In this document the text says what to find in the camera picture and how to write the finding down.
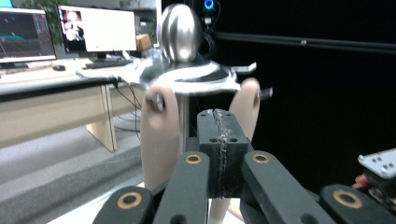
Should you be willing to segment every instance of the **white device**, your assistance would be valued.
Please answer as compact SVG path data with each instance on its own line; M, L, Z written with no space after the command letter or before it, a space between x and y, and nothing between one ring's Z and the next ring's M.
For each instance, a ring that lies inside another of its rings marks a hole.
M366 156L359 155L358 161L384 179L391 179L396 176L396 148Z

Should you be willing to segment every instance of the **black panel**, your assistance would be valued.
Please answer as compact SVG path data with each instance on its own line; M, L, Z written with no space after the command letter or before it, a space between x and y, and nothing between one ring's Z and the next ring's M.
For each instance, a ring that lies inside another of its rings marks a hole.
M396 43L396 1L219 1L217 30Z

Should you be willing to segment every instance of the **keyboard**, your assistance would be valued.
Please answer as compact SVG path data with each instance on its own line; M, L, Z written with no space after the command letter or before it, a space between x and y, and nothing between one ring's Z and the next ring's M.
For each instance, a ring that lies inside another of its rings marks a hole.
M106 62L94 62L94 63L86 63L85 67L89 69L97 69L97 68L107 68L107 67L118 67L118 66L125 66L131 61L106 61Z

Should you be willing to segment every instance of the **computer mouse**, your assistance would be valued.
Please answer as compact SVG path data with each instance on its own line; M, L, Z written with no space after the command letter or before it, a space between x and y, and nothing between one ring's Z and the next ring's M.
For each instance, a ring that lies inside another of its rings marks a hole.
M61 65L61 64L55 64L55 65L52 66L52 69L54 71L61 72L61 71L65 71L66 67L64 65Z

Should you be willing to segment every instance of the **gray floor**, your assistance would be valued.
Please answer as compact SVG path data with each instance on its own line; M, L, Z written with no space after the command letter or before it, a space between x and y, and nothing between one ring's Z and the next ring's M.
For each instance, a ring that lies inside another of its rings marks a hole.
M47 223L125 181L140 183L132 114L115 117L118 150L77 127L0 148L0 224Z

